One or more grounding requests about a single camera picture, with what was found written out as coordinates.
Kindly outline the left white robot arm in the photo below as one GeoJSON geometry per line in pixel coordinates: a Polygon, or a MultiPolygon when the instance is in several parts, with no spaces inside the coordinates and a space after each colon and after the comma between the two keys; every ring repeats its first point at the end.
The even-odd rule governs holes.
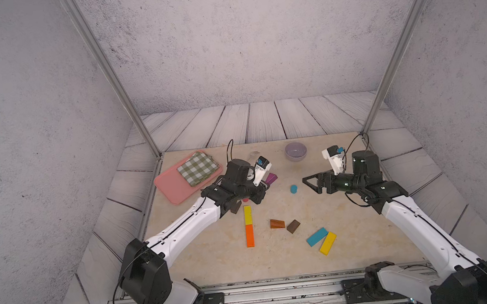
{"type": "Polygon", "coordinates": [[[264,181],[223,183],[219,178],[182,216],[146,241],[132,240],[125,248],[117,286],[136,304],[202,304],[204,292],[189,280],[172,280],[170,268],[188,245],[227,212],[251,199],[260,204],[269,186],[264,181]]]}

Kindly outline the orange brown block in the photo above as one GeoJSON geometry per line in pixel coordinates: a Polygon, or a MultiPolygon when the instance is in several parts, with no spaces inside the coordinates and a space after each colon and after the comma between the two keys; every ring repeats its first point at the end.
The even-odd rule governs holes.
{"type": "Polygon", "coordinates": [[[270,228],[272,229],[284,229],[286,227],[286,224],[283,220],[270,219],[269,224],[270,228]]]}

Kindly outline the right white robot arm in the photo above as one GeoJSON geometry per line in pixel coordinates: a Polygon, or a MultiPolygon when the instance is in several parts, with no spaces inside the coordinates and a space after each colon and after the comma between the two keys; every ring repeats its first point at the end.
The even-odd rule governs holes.
{"type": "Polygon", "coordinates": [[[422,304],[487,304],[487,261],[465,248],[437,225],[396,182],[381,173],[314,175],[313,191],[357,194],[396,225],[425,255],[435,275],[423,275],[391,262],[365,270],[364,291],[373,298],[394,293],[422,304]]]}

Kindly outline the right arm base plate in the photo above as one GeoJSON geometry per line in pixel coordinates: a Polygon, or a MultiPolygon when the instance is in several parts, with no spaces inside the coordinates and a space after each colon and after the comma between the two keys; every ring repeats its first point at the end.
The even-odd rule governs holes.
{"type": "Polygon", "coordinates": [[[380,294],[377,294],[374,291],[369,291],[365,279],[363,278],[342,280],[341,287],[342,290],[339,294],[344,296],[347,304],[406,299],[405,296],[393,292],[390,293],[385,290],[380,294]]]}

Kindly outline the orange long block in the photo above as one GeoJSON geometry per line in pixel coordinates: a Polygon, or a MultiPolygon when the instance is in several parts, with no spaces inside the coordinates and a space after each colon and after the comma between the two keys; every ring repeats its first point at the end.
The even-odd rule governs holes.
{"type": "Polygon", "coordinates": [[[254,236],[254,226],[253,224],[246,225],[245,226],[245,234],[246,234],[246,244],[247,247],[254,247],[255,246],[255,236],[254,236]]]}

